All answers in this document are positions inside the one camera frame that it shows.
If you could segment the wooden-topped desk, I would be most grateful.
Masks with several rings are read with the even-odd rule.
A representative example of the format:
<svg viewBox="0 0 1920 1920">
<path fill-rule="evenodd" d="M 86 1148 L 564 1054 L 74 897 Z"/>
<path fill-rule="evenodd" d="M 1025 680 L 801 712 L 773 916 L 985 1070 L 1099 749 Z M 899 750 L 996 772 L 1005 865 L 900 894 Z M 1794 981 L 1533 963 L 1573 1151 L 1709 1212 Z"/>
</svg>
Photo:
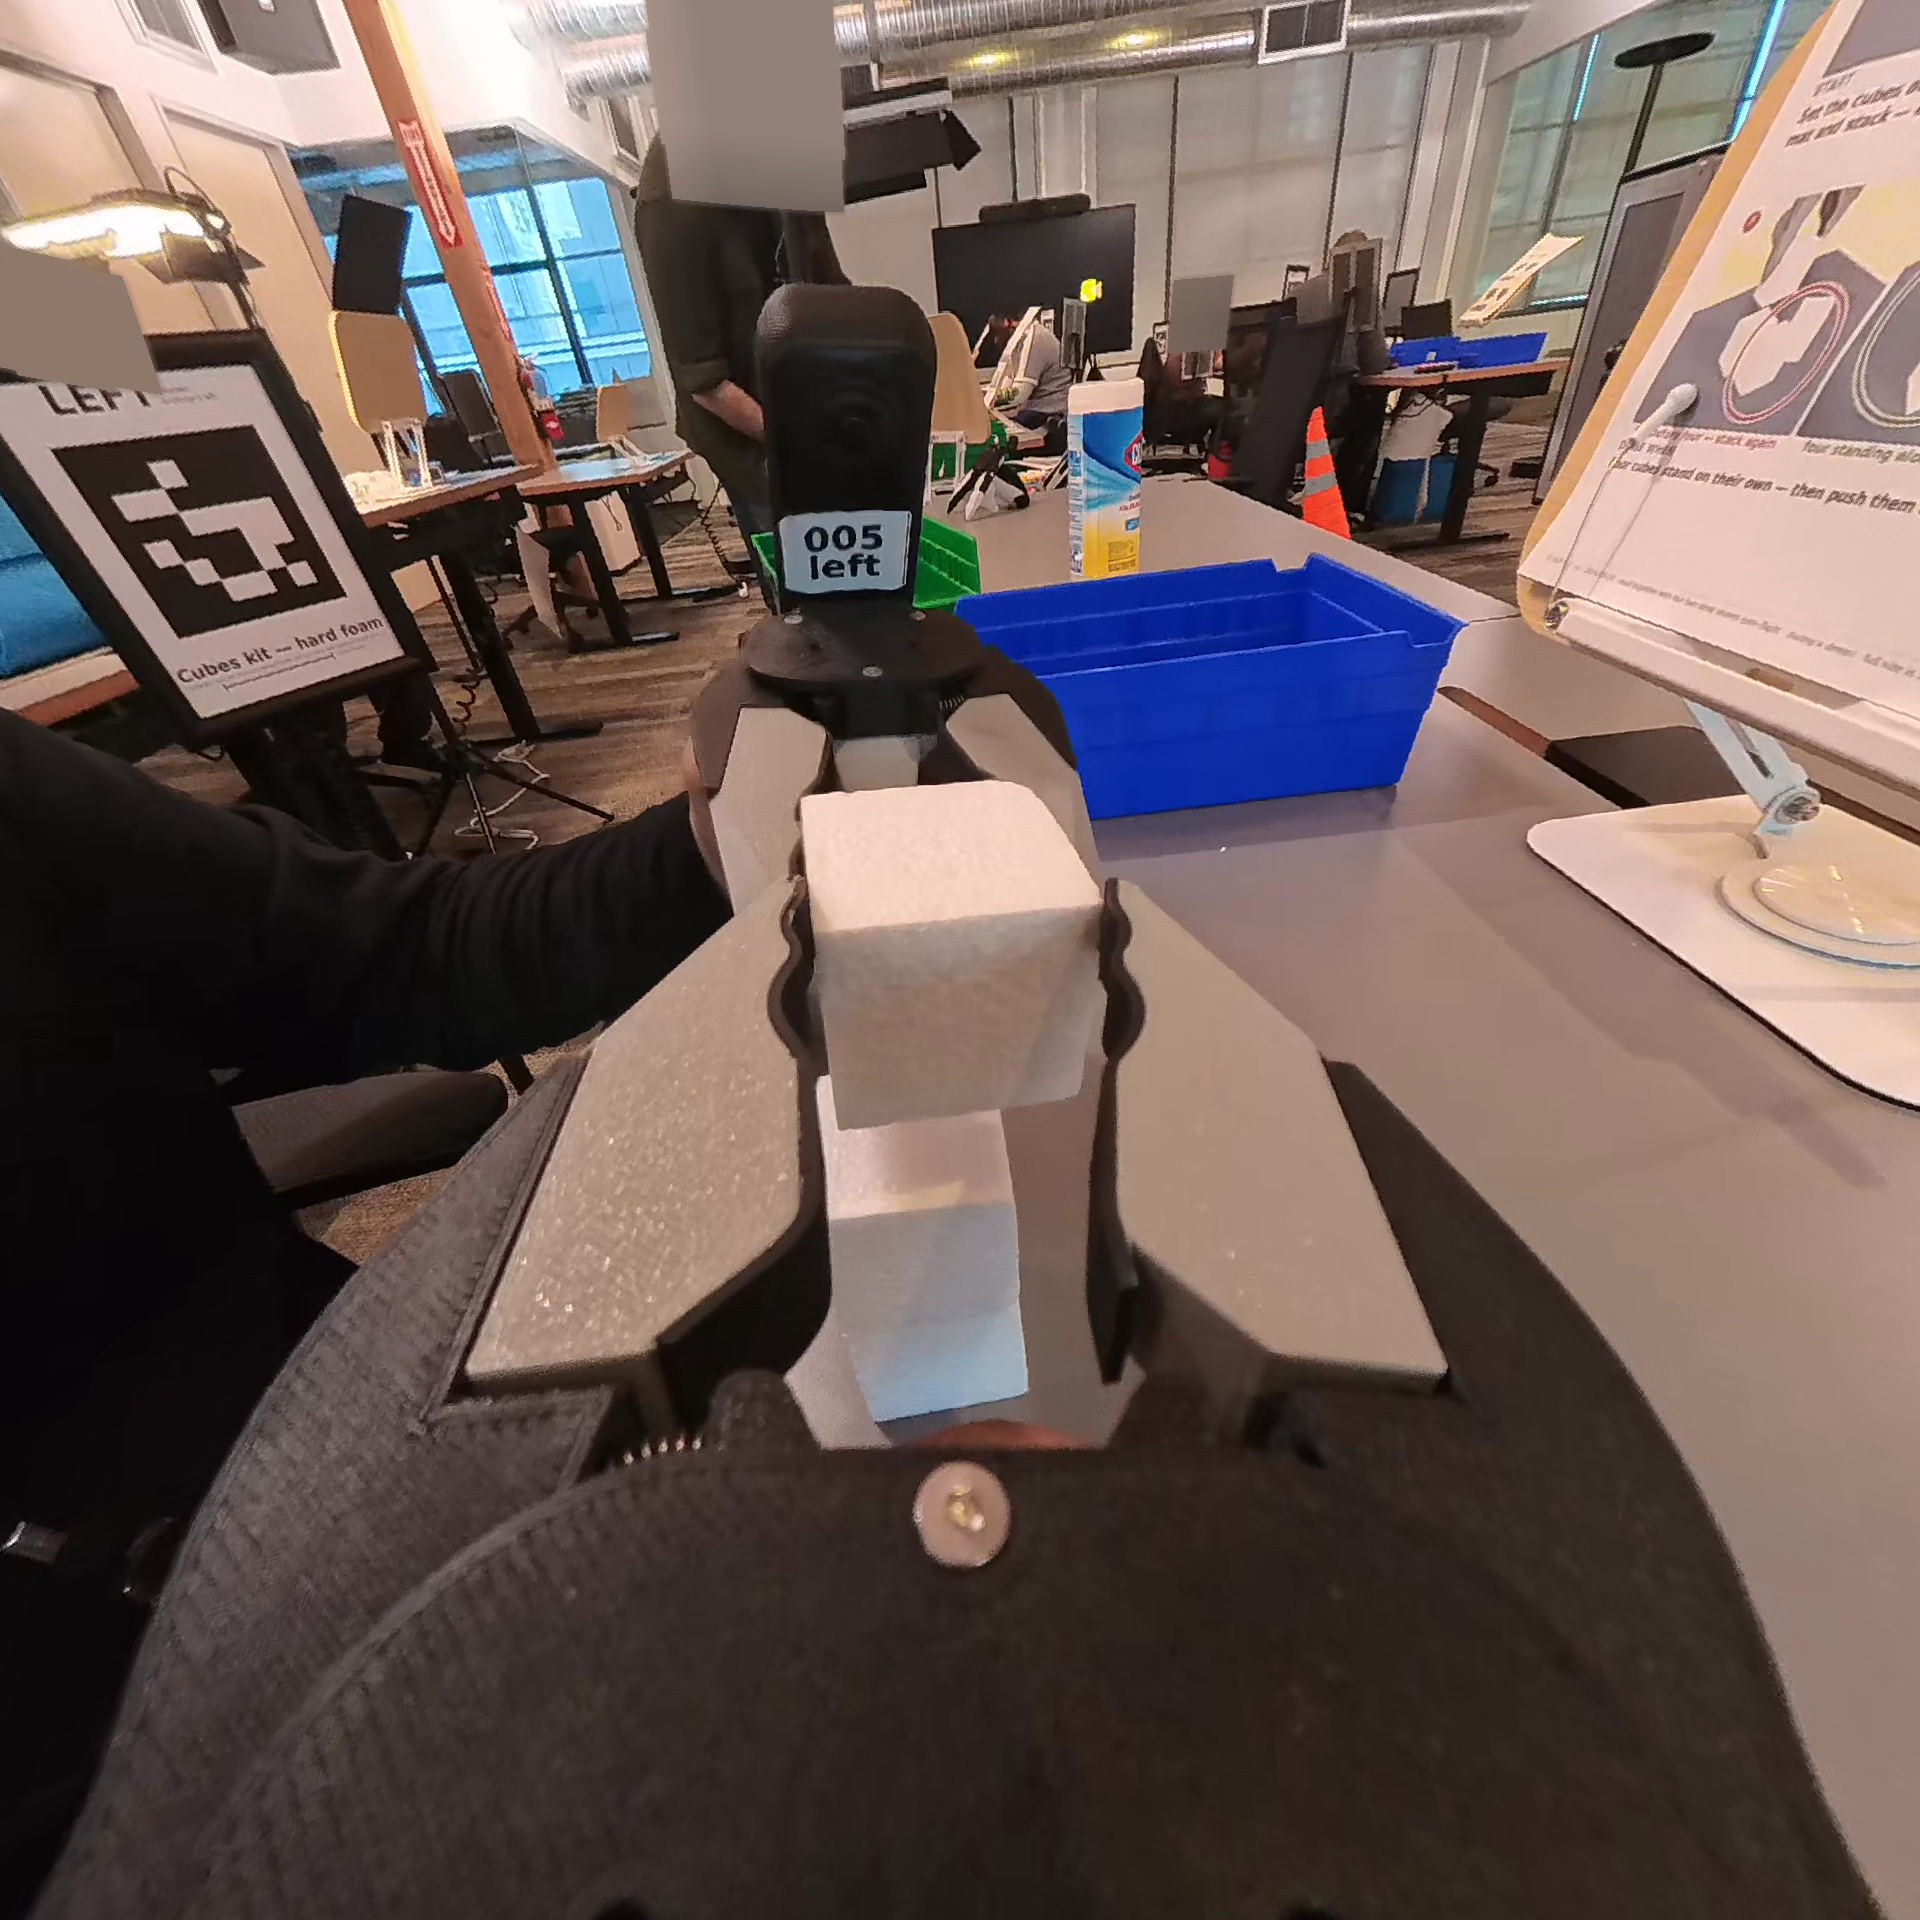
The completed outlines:
<svg viewBox="0 0 1920 1920">
<path fill-rule="evenodd" d="M 557 587 L 564 565 L 572 561 L 588 570 L 588 611 L 598 617 L 604 637 L 583 639 L 564 628 L 569 652 L 627 652 L 667 646 L 680 637 L 677 628 L 646 628 L 636 625 L 636 617 L 676 608 L 680 600 L 692 605 L 734 593 L 734 587 L 676 590 L 670 577 L 655 501 L 661 492 L 688 480 L 688 461 L 690 457 L 685 451 L 624 451 L 567 461 L 535 477 L 516 480 L 516 495 L 532 511 L 532 540 L 541 546 L 545 561 L 545 584 Z M 627 527 L 636 540 L 639 562 L 646 562 L 646 575 L 652 577 L 652 594 L 646 600 L 627 600 L 614 581 L 607 550 L 597 523 L 591 518 L 591 508 L 597 501 L 616 501 L 624 511 Z"/>
<path fill-rule="evenodd" d="M 597 718 L 541 718 L 473 565 L 482 540 L 514 527 L 522 508 L 516 484 L 529 474 L 535 474 L 532 467 L 459 473 L 423 487 L 400 487 L 400 492 L 360 508 L 372 555 L 390 575 L 407 565 L 431 572 L 466 659 L 482 672 L 501 712 L 505 732 L 482 738 L 489 749 L 561 746 L 601 732 Z"/>
</svg>

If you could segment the black wall screen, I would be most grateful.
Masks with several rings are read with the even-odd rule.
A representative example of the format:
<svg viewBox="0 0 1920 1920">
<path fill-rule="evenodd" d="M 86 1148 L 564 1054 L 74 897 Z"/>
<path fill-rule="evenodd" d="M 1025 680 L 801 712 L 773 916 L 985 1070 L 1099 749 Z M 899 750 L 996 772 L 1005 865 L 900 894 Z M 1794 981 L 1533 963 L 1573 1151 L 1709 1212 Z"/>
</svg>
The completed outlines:
<svg viewBox="0 0 1920 1920">
<path fill-rule="evenodd" d="M 1135 349 L 1135 204 L 1034 214 L 1015 219 L 940 226 L 931 233 L 940 311 L 953 314 L 968 338 L 996 320 L 1022 320 L 1025 308 L 1059 311 L 1087 285 L 1087 346 L 1096 354 Z"/>
</svg>

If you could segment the orange traffic cone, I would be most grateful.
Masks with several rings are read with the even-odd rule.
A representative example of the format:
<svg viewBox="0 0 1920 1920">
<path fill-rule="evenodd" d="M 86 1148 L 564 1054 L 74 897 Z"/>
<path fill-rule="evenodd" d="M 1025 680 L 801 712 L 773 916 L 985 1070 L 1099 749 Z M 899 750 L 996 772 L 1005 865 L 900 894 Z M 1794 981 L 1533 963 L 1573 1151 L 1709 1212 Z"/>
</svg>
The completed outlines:
<svg viewBox="0 0 1920 1920">
<path fill-rule="evenodd" d="M 1339 489 L 1332 446 L 1328 433 L 1323 407 L 1308 411 L 1303 433 L 1303 464 L 1301 464 L 1301 495 L 1298 514 L 1314 531 L 1323 531 L 1332 540 L 1350 540 L 1354 523 Z"/>
</svg>

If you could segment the white document stand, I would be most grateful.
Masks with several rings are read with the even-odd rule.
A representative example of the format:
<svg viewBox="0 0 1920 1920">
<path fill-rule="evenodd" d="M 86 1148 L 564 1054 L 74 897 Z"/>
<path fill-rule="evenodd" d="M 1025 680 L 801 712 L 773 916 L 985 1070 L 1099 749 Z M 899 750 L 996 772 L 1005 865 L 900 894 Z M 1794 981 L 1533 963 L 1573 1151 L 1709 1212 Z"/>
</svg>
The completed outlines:
<svg viewBox="0 0 1920 1920">
<path fill-rule="evenodd" d="M 1543 590 L 1521 570 L 1518 587 L 1536 631 L 1680 694 L 1741 784 L 1739 797 L 1536 823 L 1530 850 L 1818 1064 L 1913 1110 L 1916 846 L 1825 804 L 1796 750 L 1916 797 L 1916 715 Z"/>
</svg>

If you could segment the printed instruction sheet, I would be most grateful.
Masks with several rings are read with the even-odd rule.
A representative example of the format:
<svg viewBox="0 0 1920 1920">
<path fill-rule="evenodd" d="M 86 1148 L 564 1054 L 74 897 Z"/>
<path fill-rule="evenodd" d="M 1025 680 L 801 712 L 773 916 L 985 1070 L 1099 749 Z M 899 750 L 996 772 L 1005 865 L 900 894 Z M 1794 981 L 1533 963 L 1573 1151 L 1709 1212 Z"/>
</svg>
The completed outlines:
<svg viewBox="0 0 1920 1920">
<path fill-rule="evenodd" d="M 1916 715 L 1913 3 L 1834 3 L 1752 109 L 1521 575 Z"/>
</svg>

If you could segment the wooden support pillar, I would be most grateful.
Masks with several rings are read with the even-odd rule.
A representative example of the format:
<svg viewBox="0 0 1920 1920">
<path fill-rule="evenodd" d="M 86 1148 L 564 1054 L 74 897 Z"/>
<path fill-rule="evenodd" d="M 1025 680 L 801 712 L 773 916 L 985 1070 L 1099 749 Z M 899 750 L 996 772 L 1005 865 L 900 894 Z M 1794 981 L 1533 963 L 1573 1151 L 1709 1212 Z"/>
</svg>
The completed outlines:
<svg viewBox="0 0 1920 1920">
<path fill-rule="evenodd" d="M 557 461 L 522 388 L 514 330 L 497 295 L 492 266 L 459 182 L 442 123 L 428 101 L 403 9 L 395 3 L 343 3 L 343 10 L 466 327 L 501 436 L 520 467 L 551 473 Z"/>
</svg>

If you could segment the white hard foam cube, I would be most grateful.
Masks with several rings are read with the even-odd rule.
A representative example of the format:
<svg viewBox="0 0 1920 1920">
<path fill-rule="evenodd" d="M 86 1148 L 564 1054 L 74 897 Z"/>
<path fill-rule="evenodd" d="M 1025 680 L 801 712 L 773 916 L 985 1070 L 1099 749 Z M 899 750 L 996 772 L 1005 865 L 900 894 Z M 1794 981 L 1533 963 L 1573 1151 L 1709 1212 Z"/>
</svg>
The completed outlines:
<svg viewBox="0 0 1920 1920">
<path fill-rule="evenodd" d="M 1101 887 L 1022 784 L 799 807 L 814 992 L 843 1130 L 1072 1101 L 1104 1008 Z"/>
<path fill-rule="evenodd" d="M 843 1126 L 815 1082 L 831 1318 L 874 1424 L 1030 1384 L 1018 1212 L 999 1113 Z"/>
</svg>

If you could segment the black sign easel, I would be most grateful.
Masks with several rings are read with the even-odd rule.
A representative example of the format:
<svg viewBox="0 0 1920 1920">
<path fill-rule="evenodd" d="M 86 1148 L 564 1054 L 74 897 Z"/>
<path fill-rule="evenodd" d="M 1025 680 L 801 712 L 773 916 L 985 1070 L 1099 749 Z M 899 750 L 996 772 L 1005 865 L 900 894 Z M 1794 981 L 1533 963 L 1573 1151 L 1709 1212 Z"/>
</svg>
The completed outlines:
<svg viewBox="0 0 1920 1920">
<path fill-rule="evenodd" d="M 511 785 L 516 794 L 557 801 L 597 823 L 611 823 L 607 807 L 569 794 L 526 763 L 473 741 L 448 715 L 435 672 L 410 672 L 400 687 L 419 687 L 428 731 L 423 768 L 372 772 L 350 753 L 345 732 L 332 732 L 321 718 L 322 702 L 303 702 L 266 718 L 250 718 L 221 735 L 221 753 L 247 781 L 247 791 L 278 807 L 321 838 L 345 850 L 370 850 L 384 860 L 413 860 L 438 848 L 445 813 L 466 804 L 469 826 L 485 850 L 500 850 L 501 835 L 535 846 L 532 826 L 497 826 L 497 807 L 485 784 Z"/>
</svg>

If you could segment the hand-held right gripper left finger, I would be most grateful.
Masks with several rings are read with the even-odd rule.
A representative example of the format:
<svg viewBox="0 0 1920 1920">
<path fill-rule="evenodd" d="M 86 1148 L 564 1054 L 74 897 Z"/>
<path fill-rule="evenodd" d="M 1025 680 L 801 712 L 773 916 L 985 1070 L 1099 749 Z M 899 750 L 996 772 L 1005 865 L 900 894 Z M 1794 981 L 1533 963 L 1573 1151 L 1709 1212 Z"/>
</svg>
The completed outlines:
<svg viewBox="0 0 1920 1920">
<path fill-rule="evenodd" d="M 711 1402 L 827 1320 L 806 884 L 780 876 L 591 1044 L 464 1359 L 482 1394 Z"/>
</svg>

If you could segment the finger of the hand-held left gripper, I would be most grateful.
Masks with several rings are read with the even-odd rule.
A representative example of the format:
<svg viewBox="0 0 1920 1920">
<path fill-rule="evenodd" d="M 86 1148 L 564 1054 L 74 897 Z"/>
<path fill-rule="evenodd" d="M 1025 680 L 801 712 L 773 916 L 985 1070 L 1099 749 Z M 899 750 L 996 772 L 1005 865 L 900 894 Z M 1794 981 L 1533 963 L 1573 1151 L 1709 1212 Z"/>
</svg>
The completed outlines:
<svg viewBox="0 0 1920 1920">
<path fill-rule="evenodd" d="M 705 703 L 708 821 L 734 916 L 793 876 L 799 807 L 821 790 L 831 753 L 827 731 L 790 706 Z"/>
<path fill-rule="evenodd" d="M 941 722 L 934 741 L 934 784 L 953 781 L 1006 781 L 1035 791 L 1068 832 L 1093 881 L 1101 884 L 1079 774 L 1013 694 L 972 694 Z"/>
</svg>

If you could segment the blue plastic bin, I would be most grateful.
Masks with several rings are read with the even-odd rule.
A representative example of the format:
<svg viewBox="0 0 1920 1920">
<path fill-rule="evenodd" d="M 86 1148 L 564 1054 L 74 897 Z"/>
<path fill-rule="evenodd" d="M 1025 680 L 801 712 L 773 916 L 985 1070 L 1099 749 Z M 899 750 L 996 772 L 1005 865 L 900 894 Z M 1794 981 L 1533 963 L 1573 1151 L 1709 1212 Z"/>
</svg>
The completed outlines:
<svg viewBox="0 0 1920 1920">
<path fill-rule="evenodd" d="M 956 600 L 1049 687 L 1096 821 L 1395 785 L 1461 628 L 1332 556 Z"/>
</svg>

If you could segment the black and white marker sign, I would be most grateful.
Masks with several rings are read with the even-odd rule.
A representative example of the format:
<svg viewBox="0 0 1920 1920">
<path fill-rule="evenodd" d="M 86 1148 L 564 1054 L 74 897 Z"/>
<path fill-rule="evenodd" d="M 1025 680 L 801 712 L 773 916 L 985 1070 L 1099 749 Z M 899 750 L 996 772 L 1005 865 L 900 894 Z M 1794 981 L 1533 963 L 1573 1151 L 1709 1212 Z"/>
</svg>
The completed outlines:
<svg viewBox="0 0 1920 1920">
<path fill-rule="evenodd" d="M 2 499 L 181 741 L 428 672 L 272 343 L 158 333 L 155 393 L 2 382 Z"/>
</svg>

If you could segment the black office chair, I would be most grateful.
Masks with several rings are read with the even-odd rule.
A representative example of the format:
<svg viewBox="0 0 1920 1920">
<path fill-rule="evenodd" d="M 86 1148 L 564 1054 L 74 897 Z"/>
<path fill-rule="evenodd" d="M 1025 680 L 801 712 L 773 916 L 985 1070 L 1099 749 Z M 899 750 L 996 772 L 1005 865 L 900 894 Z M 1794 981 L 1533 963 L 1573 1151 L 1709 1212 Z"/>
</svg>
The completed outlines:
<svg viewBox="0 0 1920 1920">
<path fill-rule="evenodd" d="M 1226 489 L 1279 508 L 1305 461 L 1308 417 L 1323 402 L 1347 330 L 1344 308 L 1328 320 L 1273 314 L 1250 402 L 1229 418 Z"/>
</svg>

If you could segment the studio light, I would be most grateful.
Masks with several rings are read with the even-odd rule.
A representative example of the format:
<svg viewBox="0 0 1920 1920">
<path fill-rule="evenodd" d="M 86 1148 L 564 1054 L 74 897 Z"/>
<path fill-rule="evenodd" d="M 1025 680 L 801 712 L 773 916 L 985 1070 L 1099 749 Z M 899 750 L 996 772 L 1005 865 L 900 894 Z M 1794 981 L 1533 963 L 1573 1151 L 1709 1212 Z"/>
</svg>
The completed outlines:
<svg viewBox="0 0 1920 1920">
<path fill-rule="evenodd" d="M 163 285 L 247 289 L 263 266 L 200 189 L 117 188 L 59 214 L 12 219 L 2 236 L 25 252 L 131 261 Z"/>
</svg>

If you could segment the person's left forearm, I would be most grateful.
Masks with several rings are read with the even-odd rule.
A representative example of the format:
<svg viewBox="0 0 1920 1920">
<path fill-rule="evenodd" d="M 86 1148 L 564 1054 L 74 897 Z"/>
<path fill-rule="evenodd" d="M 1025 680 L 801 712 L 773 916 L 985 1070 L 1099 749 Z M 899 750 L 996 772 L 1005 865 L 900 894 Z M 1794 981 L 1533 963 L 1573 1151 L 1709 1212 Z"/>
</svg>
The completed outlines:
<svg viewBox="0 0 1920 1920">
<path fill-rule="evenodd" d="M 554 848 L 384 860 L 2 715 L 20 916 L 209 1069 L 478 1069 L 616 1017 L 730 912 L 708 804 Z"/>
</svg>

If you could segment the green plastic bin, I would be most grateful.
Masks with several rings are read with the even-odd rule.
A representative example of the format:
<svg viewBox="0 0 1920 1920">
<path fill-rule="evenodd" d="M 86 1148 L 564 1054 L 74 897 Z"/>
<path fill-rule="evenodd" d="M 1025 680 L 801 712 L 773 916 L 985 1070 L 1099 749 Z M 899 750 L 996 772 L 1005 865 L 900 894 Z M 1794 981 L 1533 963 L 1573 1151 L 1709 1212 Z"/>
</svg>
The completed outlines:
<svg viewBox="0 0 1920 1920">
<path fill-rule="evenodd" d="M 784 590 L 774 577 L 774 533 L 749 537 L 759 587 L 773 611 L 784 611 Z M 914 575 L 915 611 L 953 611 L 961 597 L 981 593 L 978 540 L 940 515 L 922 518 L 918 562 Z"/>
</svg>

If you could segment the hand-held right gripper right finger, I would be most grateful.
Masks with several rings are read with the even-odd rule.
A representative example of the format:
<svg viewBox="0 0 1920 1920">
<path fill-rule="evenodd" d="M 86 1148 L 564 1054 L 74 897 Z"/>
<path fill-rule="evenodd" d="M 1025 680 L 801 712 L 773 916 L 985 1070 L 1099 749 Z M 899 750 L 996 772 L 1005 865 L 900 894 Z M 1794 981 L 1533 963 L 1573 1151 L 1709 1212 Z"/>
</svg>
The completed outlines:
<svg viewBox="0 0 1920 1920">
<path fill-rule="evenodd" d="M 1245 1436 L 1295 1389 L 1446 1378 L 1323 1054 L 1129 881 L 1101 901 L 1087 1320 L 1106 1384 Z"/>
</svg>

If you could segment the cleaning wipes canister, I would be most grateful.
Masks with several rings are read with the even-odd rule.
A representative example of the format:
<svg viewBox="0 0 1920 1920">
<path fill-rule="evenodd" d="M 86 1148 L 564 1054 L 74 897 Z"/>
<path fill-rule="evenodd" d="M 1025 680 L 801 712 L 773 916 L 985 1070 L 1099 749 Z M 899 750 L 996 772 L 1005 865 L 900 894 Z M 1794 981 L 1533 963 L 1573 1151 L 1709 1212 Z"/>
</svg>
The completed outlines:
<svg viewBox="0 0 1920 1920">
<path fill-rule="evenodd" d="M 1068 389 L 1068 577 L 1140 570 L 1145 382 L 1101 379 Z"/>
</svg>

